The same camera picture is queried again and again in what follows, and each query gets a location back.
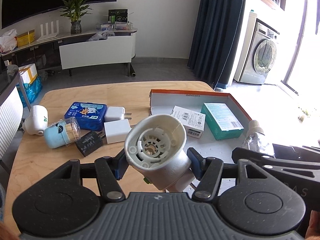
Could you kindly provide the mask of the white round plastic device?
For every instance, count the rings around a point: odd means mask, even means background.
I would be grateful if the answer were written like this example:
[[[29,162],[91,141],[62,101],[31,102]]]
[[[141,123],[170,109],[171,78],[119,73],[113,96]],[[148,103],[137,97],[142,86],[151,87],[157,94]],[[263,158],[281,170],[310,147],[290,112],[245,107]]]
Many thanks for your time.
[[[182,192],[195,179],[184,151],[187,134],[180,120],[168,114],[151,115],[126,136],[127,162],[158,190]]]

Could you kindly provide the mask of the black charger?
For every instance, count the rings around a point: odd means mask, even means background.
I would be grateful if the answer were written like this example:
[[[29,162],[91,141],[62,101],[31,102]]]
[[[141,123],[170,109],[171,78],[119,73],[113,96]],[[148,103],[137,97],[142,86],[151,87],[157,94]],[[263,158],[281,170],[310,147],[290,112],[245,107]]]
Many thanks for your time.
[[[86,157],[104,145],[104,138],[103,132],[90,131],[77,140],[75,145],[79,152]]]

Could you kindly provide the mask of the white charger lower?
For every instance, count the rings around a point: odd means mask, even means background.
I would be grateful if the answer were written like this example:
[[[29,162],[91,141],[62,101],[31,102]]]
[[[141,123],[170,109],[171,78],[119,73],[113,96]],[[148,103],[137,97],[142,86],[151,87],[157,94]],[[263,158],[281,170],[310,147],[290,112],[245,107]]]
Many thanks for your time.
[[[116,120],[104,123],[106,142],[108,144],[124,142],[131,131],[130,123],[127,119]]]

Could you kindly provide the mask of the white charger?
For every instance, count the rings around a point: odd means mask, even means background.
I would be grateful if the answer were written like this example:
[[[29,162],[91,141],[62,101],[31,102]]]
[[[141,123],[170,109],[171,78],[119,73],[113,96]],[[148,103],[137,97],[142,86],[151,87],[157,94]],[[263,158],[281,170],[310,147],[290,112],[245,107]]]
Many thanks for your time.
[[[131,113],[127,112],[124,107],[107,107],[104,122],[118,121],[128,119],[131,120]]]
[[[106,142],[108,144],[124,142],[131,131],[130,123],[127,119],[116,120],[104,123]]]

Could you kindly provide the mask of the orange-rimmed cardboard box lid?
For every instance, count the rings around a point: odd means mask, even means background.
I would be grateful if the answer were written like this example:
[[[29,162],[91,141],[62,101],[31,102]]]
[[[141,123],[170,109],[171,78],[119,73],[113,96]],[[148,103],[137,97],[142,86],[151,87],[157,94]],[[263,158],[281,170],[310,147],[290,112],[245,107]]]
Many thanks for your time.
[[[244,131],[239,138],[215,140],[212,132],[205,126],[200,139],[187,137],[184,150],[193,147],[203,157],[217,157],[225,163],[232,163],[232,150],[242,145],[251,117],[229,93],[205,92],[196,90],[152,89],[150,91],[151,114],[170,114],[174,106],[199,112],[204,103],[225,103],[243,125]]]

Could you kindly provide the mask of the teal product box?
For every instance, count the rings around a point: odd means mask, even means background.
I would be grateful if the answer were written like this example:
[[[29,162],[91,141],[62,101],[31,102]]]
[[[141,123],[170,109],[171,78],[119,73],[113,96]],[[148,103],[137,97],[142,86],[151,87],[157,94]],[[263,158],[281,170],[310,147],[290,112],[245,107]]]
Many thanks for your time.
[[[225,103],[203,103],[201,113],[215,140],[240,137],[244,127]]]

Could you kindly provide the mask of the white small product box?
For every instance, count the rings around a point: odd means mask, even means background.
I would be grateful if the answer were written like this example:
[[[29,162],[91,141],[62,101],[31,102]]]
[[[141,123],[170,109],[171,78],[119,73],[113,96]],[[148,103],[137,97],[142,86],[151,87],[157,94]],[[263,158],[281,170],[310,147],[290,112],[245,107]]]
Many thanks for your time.
[[[186,130],[187,136],[200,139],[204,132],[205,114],[174,106],[171,115],[180,120]]]

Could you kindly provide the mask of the clear plastic bottle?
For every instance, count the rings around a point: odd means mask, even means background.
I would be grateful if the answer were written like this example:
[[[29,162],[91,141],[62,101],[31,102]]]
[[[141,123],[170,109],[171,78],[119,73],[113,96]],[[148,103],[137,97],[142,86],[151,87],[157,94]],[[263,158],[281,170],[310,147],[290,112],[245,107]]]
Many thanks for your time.
[[[242,148],[275,157],[274,148],[269,137],[265,135],[257,120],[251,120],[248,124],[246,139]]]

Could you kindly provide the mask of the blue cartoon tin box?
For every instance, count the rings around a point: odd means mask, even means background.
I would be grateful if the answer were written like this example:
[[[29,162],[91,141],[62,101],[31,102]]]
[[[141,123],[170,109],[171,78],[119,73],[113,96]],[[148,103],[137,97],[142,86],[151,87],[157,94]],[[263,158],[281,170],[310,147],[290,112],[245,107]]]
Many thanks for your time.
[[[104,129],[106,111],[106,104],[73,102],[64,118],[75,117],[81,129],[99,132]]]

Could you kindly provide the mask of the white charger upper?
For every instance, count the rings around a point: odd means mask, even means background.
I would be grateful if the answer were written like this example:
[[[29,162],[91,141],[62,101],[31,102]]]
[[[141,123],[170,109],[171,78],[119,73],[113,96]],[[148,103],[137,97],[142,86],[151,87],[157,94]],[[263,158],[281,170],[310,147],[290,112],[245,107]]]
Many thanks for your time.
[[[124,107],[107,107],[104,122],[118,121],[128,119],[131,120],[131,113],[127,112]]]

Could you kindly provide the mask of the light blue toothpick holder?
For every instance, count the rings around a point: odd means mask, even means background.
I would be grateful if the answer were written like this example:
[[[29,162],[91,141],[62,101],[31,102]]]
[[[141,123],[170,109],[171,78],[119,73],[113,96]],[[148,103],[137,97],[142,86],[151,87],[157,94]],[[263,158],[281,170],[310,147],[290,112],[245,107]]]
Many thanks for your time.
[[[80,139],[80,126],[75,117],[62,119],[48,126],[43,136],[51,149],[67,146]]]

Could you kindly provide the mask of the white round plastic night light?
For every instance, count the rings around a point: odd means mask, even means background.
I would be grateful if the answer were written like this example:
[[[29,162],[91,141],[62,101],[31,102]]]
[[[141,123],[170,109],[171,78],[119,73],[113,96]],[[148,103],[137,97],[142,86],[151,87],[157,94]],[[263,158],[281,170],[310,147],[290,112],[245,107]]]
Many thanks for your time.
[[[29,135],[43,136],[44,130],[48,127],[48,111],[46,107],[34,105],[30,109],[29,116],[22,124],[22,128]]]

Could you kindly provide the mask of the blue plastic bag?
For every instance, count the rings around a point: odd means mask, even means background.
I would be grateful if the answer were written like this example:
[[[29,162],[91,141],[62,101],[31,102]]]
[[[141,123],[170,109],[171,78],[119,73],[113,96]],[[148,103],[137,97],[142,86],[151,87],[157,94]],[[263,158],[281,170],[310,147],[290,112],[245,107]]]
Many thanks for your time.
[[[33,83],[31,83],[31,84],[24,83],[23,86],[24,86],[27,98],[29,100],[29,103],[33,103],[35,101],[35,99],[38,97],[38,95],[39,95],[39,93],[40,93],[40,91],[42,89],[41,78],[38,76],[33,81]],[[24,96],[22,94],[20,86],[17,85],[16,87],[17,87],[17,90],[18,90],[18,93],[19,93],[19,96],[20,96],[20,99],[21,99],[23,107],[27,107],[27,103],[26,103],[26,101],[24,99]]]

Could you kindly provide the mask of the silver washing machine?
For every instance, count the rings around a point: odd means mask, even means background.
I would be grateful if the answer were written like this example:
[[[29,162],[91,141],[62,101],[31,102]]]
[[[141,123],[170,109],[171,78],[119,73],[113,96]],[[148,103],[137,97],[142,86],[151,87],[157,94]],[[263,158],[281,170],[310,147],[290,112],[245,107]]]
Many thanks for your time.
[[[268,25],[256,20],[239,82],[263,85],[275,66],[279,33]]]

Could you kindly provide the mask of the white ribbed side counter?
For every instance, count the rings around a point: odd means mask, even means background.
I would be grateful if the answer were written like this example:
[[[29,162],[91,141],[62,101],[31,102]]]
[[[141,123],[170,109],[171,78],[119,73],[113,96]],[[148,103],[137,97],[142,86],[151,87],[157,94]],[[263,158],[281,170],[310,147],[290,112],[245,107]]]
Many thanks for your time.
[[[5,155],[22,121],[23,104],[17,85],[20,73],[16,65],[1,72],[1,158]]]

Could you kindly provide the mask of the white TV cabinet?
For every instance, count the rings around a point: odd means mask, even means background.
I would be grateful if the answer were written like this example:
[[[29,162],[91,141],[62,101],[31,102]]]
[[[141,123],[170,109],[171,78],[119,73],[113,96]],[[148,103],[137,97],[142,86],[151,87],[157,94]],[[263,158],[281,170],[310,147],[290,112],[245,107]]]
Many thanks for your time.
[[[60,34],[43,41],[16,48],[3,54],[3,60],[19,67],[34,63],[37,70],[51,70],[61,67],[72,70],[79,67],[123,63],[127,67],[127,75],[134,76],[132,59],[136,52],[137,29],[115,30],[113,36],[105,40],[89,41],[95,31],[80,34]]]

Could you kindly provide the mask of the cardboard box on floor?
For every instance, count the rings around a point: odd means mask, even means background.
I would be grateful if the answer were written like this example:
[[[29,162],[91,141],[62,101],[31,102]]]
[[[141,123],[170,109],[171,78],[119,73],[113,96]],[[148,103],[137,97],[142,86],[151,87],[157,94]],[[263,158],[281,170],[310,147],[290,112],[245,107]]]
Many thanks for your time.
[[[37,78],[37,69],[34,63],[19,67],[23,83],[32,84]]]

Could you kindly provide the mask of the white router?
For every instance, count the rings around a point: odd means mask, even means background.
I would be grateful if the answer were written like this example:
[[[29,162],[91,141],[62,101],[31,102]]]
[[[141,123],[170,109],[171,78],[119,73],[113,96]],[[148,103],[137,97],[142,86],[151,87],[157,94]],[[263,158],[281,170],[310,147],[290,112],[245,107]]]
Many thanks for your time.
[[[59,20],[56,20],[55,22],[52,21],[50,23],[50,26],[47,23],[40,25],[40,37],[37,39],[37,42],[47,40],[49,38],[54,38],[59,35]]]

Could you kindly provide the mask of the dark green gift box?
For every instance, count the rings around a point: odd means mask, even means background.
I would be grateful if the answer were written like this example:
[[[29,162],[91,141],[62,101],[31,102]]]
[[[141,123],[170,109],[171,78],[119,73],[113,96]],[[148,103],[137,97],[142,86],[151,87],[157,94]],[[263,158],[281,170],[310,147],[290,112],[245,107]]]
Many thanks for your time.
[[[125,29],[128,24],[128,10],[127,9],[110,9],[108,11],[108,22],[117,28]]]

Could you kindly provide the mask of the yellow box on cabinet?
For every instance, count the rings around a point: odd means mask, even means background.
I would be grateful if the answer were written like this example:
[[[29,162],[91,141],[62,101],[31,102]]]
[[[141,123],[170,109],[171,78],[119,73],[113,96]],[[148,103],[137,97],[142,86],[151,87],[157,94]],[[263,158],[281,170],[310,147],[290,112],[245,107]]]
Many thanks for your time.
[[[17,46],[22,47],[31,44],[35,41],[35,30],[30,30],[20,35],[17,35]]]

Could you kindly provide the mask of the dark blue curtain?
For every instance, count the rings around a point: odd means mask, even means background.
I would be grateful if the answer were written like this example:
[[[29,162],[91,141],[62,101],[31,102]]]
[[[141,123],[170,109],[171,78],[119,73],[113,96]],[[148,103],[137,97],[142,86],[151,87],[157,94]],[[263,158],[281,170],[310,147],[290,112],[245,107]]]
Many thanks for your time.
[[[188,67],[213,88],[227,88],[246,0],[201,0]]]

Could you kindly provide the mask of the white plastic bag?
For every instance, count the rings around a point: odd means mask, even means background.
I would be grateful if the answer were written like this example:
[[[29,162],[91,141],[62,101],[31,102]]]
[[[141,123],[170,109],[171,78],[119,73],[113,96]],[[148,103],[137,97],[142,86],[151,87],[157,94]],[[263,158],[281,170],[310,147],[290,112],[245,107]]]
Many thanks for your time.
[[[16,29],[11,29],[10,31],[6,31],[0,37],[0,50],[1,53],[6,53],[9,51],[13,51],[17,46],[17,31]]]

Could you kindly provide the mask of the potted bamboo plant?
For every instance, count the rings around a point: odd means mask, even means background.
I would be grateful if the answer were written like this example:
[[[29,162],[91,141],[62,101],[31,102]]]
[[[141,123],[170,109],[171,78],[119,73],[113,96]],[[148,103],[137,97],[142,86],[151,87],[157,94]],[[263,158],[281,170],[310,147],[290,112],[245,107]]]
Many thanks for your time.
[[[89,0],[63,0],[61,17],[66,17],[71,22],[71,35],[80,34],[82,32],[81,18],[87,14],[91,14]]]

